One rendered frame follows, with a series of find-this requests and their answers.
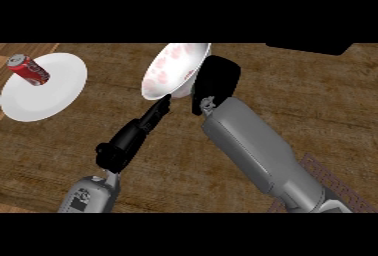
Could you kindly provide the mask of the black appliance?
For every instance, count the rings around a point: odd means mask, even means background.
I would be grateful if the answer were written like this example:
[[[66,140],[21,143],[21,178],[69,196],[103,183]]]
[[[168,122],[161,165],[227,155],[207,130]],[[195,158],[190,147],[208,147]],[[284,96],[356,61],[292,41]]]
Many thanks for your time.
[[[337,44],[298,44],[298,43],[267,43],[269,47],[282,48],[288,50],[297,50],[303,52],[312,52],[326,55],[338,56],[350,48],[350,43],[337,43]]]

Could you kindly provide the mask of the brown patterned placemat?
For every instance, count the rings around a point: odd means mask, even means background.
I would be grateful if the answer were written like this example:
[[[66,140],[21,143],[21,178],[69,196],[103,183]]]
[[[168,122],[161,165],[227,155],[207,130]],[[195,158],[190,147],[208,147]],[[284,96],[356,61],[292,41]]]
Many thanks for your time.
[[[310,154],[304,155],[300,165],[320,184],[341,197],[354,213],[378,213],[378,209],[366,202]]]

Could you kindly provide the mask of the red soda can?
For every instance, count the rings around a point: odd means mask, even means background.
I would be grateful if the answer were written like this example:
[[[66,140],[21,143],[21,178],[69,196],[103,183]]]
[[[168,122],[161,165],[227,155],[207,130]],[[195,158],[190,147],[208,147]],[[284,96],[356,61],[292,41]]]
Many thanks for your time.
[[[49,72],[25,54],[10,56],[6,64],[9,70],[16,73],[32,86],[41,86],[49,81]]]

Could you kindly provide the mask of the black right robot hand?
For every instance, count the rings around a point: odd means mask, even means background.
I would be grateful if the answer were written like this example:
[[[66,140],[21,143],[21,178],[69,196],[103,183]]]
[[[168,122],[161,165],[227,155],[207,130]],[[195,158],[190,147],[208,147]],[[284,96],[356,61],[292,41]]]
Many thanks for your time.
[[[213,97],[219,106],[233,95],[241,77],[241,67],[229,59],[211,55],[205,58],[192,86],[192,113],[202,114],[201,101]]]

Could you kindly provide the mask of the white plate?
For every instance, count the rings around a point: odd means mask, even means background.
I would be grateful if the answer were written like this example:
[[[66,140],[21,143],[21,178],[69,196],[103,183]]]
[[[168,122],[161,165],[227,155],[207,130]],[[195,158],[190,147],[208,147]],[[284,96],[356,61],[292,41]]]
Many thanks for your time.
[[[87,80],[87,67],[75,55],[52,53],[32,60],[49,72],[49,81],[32,86],[13,73],[0,93],[1,111],[21,122],[40,121],[58,114],[77,99]]]

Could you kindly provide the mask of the white bowl with pink pattern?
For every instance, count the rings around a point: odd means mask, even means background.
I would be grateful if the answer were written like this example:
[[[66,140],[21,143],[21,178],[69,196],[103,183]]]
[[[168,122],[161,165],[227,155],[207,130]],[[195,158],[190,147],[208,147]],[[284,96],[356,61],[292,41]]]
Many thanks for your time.
[[[164,47],[142,79],[142,96],[146,100],[158,100],[167,94],[173,98],[190,95],[198,71],[210,53],[210,43],[170,43]]]

